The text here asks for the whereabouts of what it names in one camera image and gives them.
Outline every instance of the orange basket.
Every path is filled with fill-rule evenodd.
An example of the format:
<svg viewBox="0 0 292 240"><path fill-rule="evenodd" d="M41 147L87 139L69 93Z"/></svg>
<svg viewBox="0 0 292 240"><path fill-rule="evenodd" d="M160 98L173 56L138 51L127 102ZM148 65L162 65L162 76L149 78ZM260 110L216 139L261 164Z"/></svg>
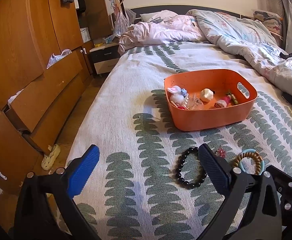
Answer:
<svg viewBox="0 0 292 240"><path fill-rule="evenodd" d="M239 90L240 83L249 92L248 98ZM204 102L203 110L176 108L170 103L170 93L167 92L167 88L176 85L185 88L190 97L194 93L199 97L203 89L209 88L215 91L214 98L208 103ZM174 74L165 79L164 86L174 124L182 131L204 130L243 121L252 110L257 97L256 89L240 74L229 69L197 70ZM216 101L225 97L229 90L235 95L239 104L215 108Z"/></svg>

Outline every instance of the white basket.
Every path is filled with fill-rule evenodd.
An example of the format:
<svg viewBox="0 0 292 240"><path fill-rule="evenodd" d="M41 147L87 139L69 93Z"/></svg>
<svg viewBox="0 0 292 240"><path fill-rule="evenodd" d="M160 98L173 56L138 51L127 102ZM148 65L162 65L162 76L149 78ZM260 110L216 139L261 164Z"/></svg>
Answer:
<svg viewBox="0 0 292 240"><path fill-rule="evenodd" d="M91 40L90 35L89 35L89 31L88 31L88 27L81 28L80 32L81 32L82 40L84 43Z"/></svg>

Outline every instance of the light blue bangle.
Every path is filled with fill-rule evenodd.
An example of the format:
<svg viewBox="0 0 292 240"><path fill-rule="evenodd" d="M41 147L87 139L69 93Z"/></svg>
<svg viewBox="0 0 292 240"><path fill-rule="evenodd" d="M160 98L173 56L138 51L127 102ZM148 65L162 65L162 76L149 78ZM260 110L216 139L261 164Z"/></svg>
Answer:
<svg viewBox="0 0 292 240"><path fill-rule="evenodd" d="M256 150L254 150L254 149L247 149L247 150L242 151L242 154L243 154L243 153L248 153L248 152L250 152L250 153L255 153ZM242 171L244 171L245 173L247 173L246 170L245 170L245 168L244 168L244 166L243 166L243 164L242 164L242 161L240 161L240 162L238 163L238 167L239 167ZM262 175L262 173L263 173L263 171L264 171L264 168L265 168L264 161L261 161L261 171L259 172L259 175Z"/></svg>

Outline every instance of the drawer handle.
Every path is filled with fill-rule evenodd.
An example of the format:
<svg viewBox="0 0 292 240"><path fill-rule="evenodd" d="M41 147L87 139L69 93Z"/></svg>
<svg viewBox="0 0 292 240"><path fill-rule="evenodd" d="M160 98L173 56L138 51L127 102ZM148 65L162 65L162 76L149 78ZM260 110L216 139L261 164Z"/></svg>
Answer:
<svg viewBox="0 0 292 240"><path fill-rule="evenodd" d="M4 176L1 172L0 172L0 177L3 178L4 180L7 180L7 177Z"/></svg>

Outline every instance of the basket handle hole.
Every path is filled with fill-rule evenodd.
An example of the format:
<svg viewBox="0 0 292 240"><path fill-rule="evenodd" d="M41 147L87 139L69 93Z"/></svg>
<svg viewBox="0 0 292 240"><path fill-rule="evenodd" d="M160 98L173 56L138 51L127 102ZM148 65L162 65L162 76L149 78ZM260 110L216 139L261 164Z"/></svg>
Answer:
<svg viewBox="0 0 292 240"><path fill-rule="evenodd" d="M244 85L242 83L238 82L237 88L245 96L246 99L248 99L250 97L250 92L248 91L248 89L246 87L244 87Z"/></svg>

